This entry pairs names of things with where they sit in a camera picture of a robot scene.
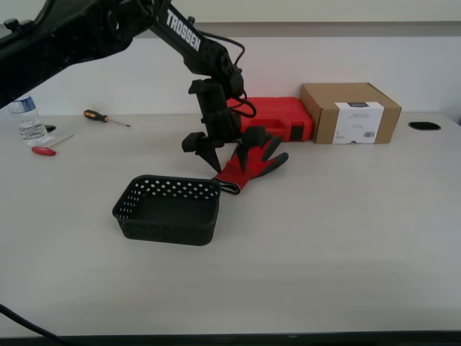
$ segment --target red handle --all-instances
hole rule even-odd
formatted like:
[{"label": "red handle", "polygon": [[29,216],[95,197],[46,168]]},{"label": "red handle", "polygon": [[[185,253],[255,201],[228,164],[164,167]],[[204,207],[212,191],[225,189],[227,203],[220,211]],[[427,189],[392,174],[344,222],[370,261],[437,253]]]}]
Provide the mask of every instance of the red handle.
[{"label": "red handle", "polygon": [[34,146],[32,151],[38,155],[42,156],[55,156],[56,152],[51,148],[46,148],[44,146]]}]

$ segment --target white label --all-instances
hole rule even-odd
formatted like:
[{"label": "white label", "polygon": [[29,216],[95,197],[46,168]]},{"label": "white label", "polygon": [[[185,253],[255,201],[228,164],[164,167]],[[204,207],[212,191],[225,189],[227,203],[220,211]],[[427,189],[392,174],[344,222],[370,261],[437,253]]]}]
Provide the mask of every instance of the white label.
[{"label": "white label", "polygon": [[338,122],[333,144],[374,143],[384,107],[378,102],[337,102]]}]

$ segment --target screwdriver handle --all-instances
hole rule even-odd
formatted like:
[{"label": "screwdriver handle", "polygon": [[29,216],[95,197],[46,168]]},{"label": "screwdriver handle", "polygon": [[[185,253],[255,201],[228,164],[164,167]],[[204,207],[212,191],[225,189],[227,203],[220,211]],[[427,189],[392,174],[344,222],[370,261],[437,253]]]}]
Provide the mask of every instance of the screwdriver handle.
[{"label": "screwdriver handle", "polygon": [[102,121],[103,123],[107,123],[109,121],[109,117],[107,115],[102,115],[101,113],[93,110],[84,111],[84,116],[90,120]]}]

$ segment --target screwdriver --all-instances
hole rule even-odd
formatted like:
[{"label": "screwdriver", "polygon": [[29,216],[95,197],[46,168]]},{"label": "screwdriver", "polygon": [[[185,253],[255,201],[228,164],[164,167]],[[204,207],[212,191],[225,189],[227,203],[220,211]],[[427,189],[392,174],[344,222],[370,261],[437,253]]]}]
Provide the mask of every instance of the screwdriver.
[{"label": "screwdriver", "polygon": [[59,142],[57,143],[54,143],[52,146],[49,146],[49,147],[45,147],[45,146],[34,146],[32,147],[32,151],[38,155],[42,155],[42,156],[55,156],[56,155],[56,152],[54,150],[52,150],[52,147],[54,146],[57,146],[58,144],[64,142],[64,141],[67,141],[68,139],[71,139],[73,137],[72,136],[69,136],[69,137],[66,137],[64,139],[61,139]]},{"label": "screwdriver", "polygon": [[128,125],[128,124],[120,123],[120,122],[115,121],[115,120],[109,120],[109,117],[107,115],[102,115],[102,114],[100,114],[98,112],[95,112],[93,110],[86,110],[84,112],[84,116],[87,117],[88,119],[94,120],[94,121],[102,121],[103,123],[107,123],[108,121],[110,121],[112,123],[117,123],[118,125],[123,125],[123,126],[126,126],[128,128],[131,127],[131,125]]}]

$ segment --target white table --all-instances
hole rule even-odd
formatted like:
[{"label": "white table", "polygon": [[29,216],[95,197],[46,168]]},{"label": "white table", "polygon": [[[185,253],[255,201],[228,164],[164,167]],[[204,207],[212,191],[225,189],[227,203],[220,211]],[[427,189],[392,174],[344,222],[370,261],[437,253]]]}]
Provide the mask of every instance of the white table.
[{"label": "white table", "polygon": [[389,145],[286,143],[285,166],[222,195],[210,245],[124,238],[131,179],[214,175],[181,150],[199,118],[53,117],[75,137],[52,158],[0,126],[0,302],[62,335],[461,329],[459,126],[406,114]]}]

